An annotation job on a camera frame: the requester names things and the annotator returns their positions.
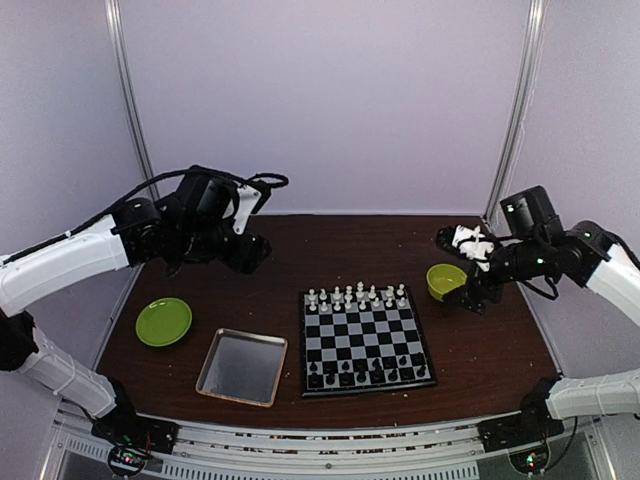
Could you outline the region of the black and grey chessboard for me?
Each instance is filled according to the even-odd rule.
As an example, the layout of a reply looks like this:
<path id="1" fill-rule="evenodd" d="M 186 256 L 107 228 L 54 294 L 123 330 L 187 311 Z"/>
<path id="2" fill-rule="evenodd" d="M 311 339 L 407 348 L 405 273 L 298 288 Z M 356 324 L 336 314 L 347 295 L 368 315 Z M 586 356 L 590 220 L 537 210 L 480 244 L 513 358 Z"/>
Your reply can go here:
<path id="1" fill-rule="evenodd" d="M 423 332 L 415 302 L 410 289 L 405 286 L 405 295 L 386 298 L 386 287 L 375 285 L 336 286 L 333 290 L 310 288 L 299 294 L 300 311 L 300 367 L 301 390 L 306 398 L 336 397 L 363 393 L 396 391 L 403 389 L 431 387 L 437 384 L 433 361 Z M 380 306 L 372 307 L 372 301 L 378 298 Z M 406 305 L 398 306 L 400 298 L 406 299 Z M 392 299 L 394 305 L 387 308 L 385 302 Z M 421 365 L 412 363 L 411 355 L 423 356 Z M 407 363 L 398 364 L 400 356 L 405 355 Z M 384 370 L 385 380 L 373 384 L 370 373 L 372 361 L 378 358 Z M 349 370 L 341 371 L 341 364 L 347 361 Z M 363 364 L 361 371 L 354 369 L 354 362 Z M 312 372 L 312 362 L 318 370 Z M 333 363 L 331 373 L 323 372 L 325 362 Z M 425 365 L 426 375 L 418 377 L 417 370 Z M 412 368 L 414 378 L 404 380 L 403 368 Z M 398 379 L 389 380 L 389 373 L 396 369 Z M 322 386 L 310 389 L 308 377 L 312 374 L 322 376 Z M 335 383 L 325 383 L 327 374 L 335 375 Z M 340 375 L 350 376 L 350 385 L 340 385 Z"/>

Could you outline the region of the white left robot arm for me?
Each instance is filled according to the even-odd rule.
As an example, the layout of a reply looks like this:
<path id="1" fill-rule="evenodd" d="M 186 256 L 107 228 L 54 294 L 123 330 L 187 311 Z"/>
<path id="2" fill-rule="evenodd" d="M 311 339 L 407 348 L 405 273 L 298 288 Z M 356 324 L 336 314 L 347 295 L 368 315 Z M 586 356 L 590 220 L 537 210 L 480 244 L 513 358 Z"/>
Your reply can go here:
<path id="1" fill-rule="evenodd" d="M 287 176 L 249 178 L 204 166 L 156 175 L 81 225 L 1 258 L 1 369 L 27 375 L 77 404 L 123 444 L 144 433 L 125 387 L 76 361 L 39 329 L 27 309 L 103 273 L 161 259 L 168 274 L 186 264 L 221 262 L 253 273 L 270 255 L 249 219 Z"/>

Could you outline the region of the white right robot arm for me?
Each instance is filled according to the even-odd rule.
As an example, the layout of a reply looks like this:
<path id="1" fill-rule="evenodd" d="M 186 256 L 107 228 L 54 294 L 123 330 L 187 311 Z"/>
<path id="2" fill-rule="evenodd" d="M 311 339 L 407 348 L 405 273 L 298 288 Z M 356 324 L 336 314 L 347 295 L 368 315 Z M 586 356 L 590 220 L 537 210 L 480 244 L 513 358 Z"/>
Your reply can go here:
<path id="1" fill-rule="evenodd" d="M 542 186 L 513 194 L 500 203 L 509 233 L 485 234 L 480 228 L 448 226 L 437 246 L 469 261 L 465 283 L 443 296 L 444 303 L 482 314 L 497 304 L 508 283 L 520 283 L 555 300 L 557 284 L 567 277 L 614 305 L 631 321 L 639 320 L 639 260 L 617 234 L 584 220 L 565 229 Z M 523 398 L 512 430 L 530 442 L 553 421 L 571 417 L 637 414 L 639 372 L 571 379 L 543 379 Z"/>

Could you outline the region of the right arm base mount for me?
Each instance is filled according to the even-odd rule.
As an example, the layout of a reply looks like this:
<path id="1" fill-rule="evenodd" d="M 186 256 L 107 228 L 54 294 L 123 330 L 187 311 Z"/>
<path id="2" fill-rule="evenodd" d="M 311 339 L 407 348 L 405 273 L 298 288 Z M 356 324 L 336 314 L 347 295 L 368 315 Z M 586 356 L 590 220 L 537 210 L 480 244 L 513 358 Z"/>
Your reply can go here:
<path id="1" fill-rule="evenodd" d="M 527 420 L 523 414 L 482 421 L 477 426 L 486 453 L 505 451 L 511 467 L 528 477 L 551 466 L 549 439 L 565 431 L 559 420 Z"/>

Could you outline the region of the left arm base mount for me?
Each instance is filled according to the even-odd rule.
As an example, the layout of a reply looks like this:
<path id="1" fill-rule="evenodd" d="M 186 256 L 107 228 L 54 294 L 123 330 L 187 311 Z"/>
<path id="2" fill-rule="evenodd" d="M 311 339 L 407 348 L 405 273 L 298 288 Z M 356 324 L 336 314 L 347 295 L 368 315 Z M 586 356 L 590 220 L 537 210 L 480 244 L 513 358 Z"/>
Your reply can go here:
<path id="1" fill-rule="evenodd" d="M 122 430 L 105 419 L 90 419 L 91 434 L 108 441 L 107 466 L 119 478 L 140 474 L 157 454 L 171 454 L 179 426 L 175 422 L 140 417 L 129 430 Z"/>

